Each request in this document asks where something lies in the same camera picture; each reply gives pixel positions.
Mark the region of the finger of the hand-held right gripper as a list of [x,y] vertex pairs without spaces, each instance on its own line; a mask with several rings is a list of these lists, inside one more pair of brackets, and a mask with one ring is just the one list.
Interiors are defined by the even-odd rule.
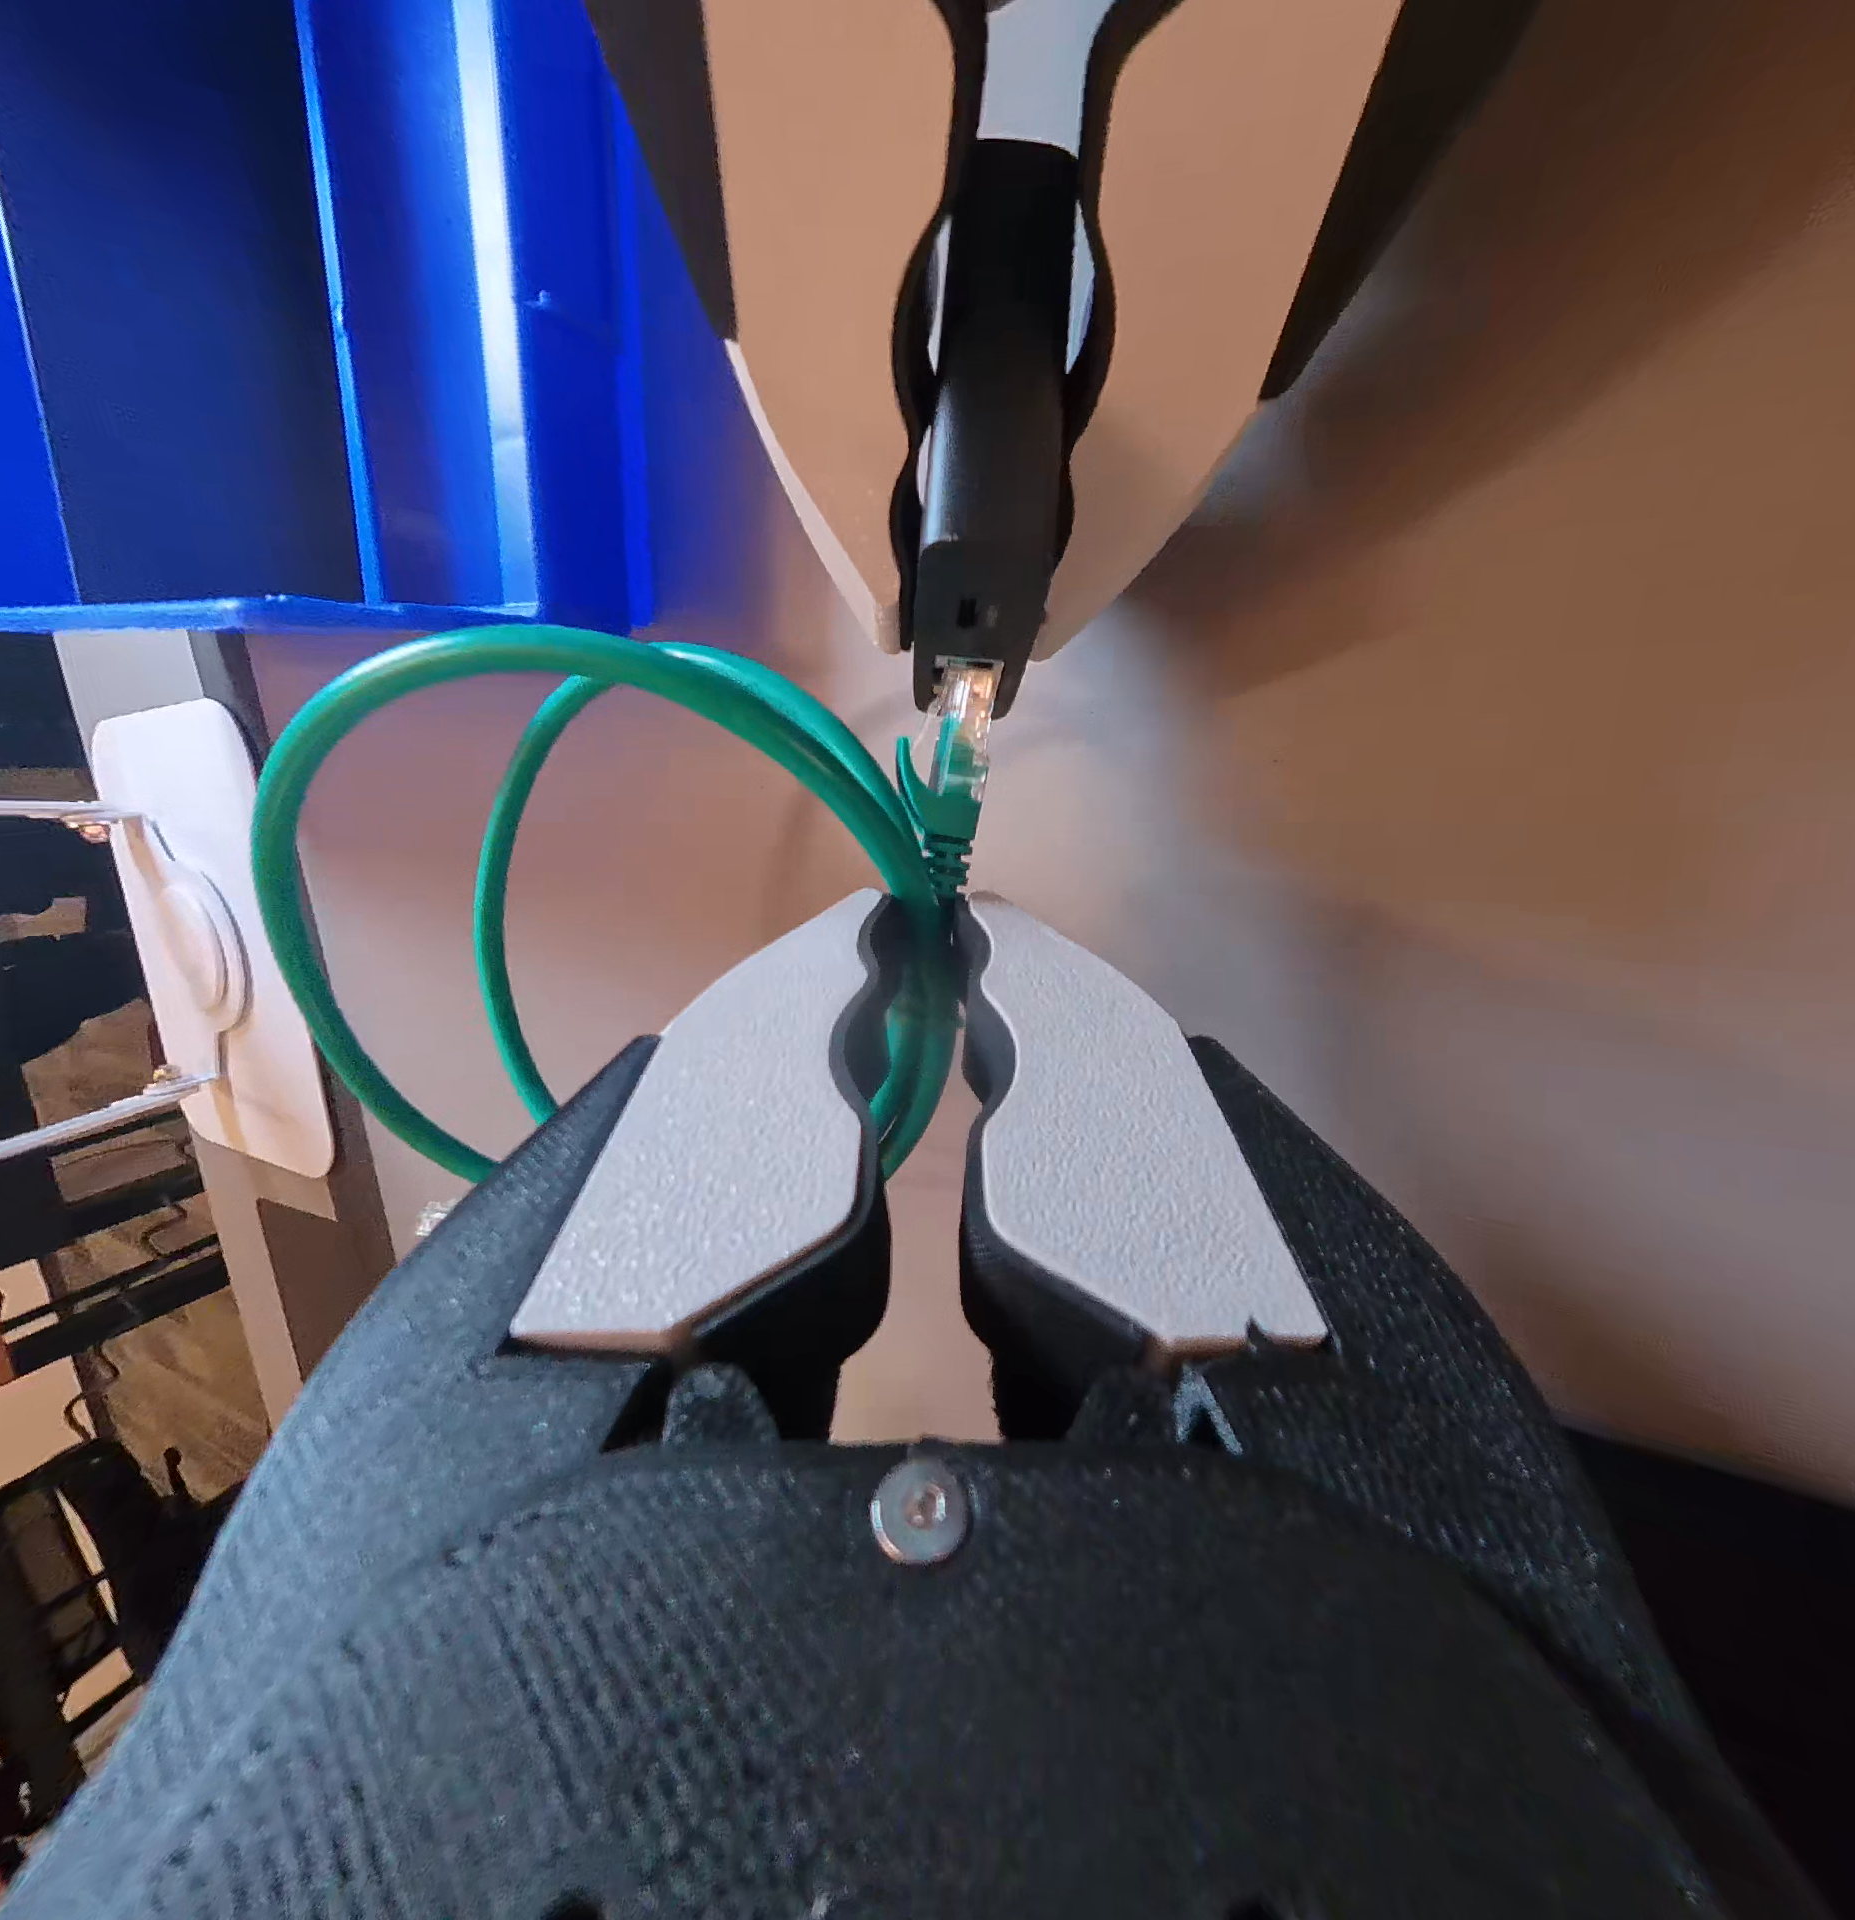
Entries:
[[1399,11],[1190,2],[1124,62],[1098,202],[1112,360],[1038,660],[1156,558],[1251,422]]
[[901,651],[904,282],[943,196],[956,48],[927,2],[651,4],[667,132],[711,158],[755,432],[864,636]]

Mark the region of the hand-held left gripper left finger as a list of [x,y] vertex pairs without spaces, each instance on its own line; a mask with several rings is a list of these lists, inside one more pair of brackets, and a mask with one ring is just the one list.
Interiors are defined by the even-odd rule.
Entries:
[[864,887],[667,1022],[511,1324],[531,1347],[843,1366],[889,1304],[848,1034],[878,1004]]

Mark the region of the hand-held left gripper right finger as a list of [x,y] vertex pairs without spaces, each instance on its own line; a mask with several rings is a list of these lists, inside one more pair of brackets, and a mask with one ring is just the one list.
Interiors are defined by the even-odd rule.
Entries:
[[966,904],[966,1255],[1058,1370],[1325,1345],[1323,1308],[1179,1022],[998,895]]

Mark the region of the dark ethernet port hub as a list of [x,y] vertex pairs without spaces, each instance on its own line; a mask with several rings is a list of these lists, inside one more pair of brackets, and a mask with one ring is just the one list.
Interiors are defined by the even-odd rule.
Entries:
[[1071,534],[1065,417],[1081,161],[976,138],[943,213],[939,322],[926,276],[896,314],[907,447],[890,495],[915,704],[954,662],[998,664],[1009,706]]

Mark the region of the grey table leg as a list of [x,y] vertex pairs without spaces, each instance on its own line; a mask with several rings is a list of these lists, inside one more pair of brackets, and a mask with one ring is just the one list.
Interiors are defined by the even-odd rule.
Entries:
[[[243,730],[258,784],[269,735],[242,634],[65,630],[53,649],[88,763],[106,718],[207,697]],[[323,1180],[257,1161],[191,1128],[271,1423],[393,1263],[361,1109],[319,1051],[317,1061],[335,1147]]]

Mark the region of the blue plastic bin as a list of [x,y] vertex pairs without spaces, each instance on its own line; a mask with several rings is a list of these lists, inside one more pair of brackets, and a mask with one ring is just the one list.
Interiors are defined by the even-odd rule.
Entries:
[[0,2],[0,632],[655,612],[574,2]]

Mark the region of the black wheeled chair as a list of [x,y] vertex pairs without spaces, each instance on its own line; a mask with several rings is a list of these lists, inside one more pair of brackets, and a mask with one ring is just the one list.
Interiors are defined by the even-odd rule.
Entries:
[[243,1479],[210,1499],[90,1437],[0,1486],[0,1885],[86,1778],[78,1741],[147,1683]]

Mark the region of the white plastic mount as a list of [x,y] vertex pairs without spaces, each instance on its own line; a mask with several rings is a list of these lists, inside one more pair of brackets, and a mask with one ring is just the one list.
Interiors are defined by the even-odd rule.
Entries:
[[166,1066],[200,1139],[323,1180],[334,1131],[317,1046],[255,887],[257,776],[233,714],[197,697],[106,718],[90,763]]

